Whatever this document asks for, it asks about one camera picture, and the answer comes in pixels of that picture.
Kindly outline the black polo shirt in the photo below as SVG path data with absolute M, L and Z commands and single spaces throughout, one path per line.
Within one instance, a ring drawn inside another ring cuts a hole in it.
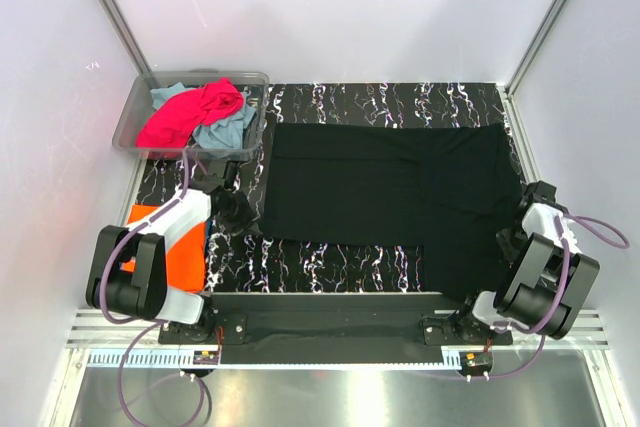
M 391 129 L 282 123 L 261 229 L 345 246 L 417 247 L 421 280 L 454 300 L 498 289 L 498 234 L 521 199 L 501 124 Z

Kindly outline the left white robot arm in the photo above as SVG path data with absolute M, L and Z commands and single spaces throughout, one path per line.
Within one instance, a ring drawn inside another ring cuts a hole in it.
M 256 224 L 246 194 L 233 188 L 239 164 L 214 161 L 210 168 L 141 219 L 99 232 L 85 299 L 107 321 L 179 326 L 196 343 L 222 333 L 211 298 L 172 286 L 167 268 L 170 250 L 199 225 L 215 220 L 228 234 L 239 235 Z

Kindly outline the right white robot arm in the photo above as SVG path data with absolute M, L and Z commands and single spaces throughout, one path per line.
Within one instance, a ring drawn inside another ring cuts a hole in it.
M 571 330 L 600 265 L 578 248 L 555 194 L 544 181 L 526 186 L 513 226 L 500 237 L 511 262 L 505 280 L 449 319 L 462 342 L 480 344 L 512 330 L 559 340 Z

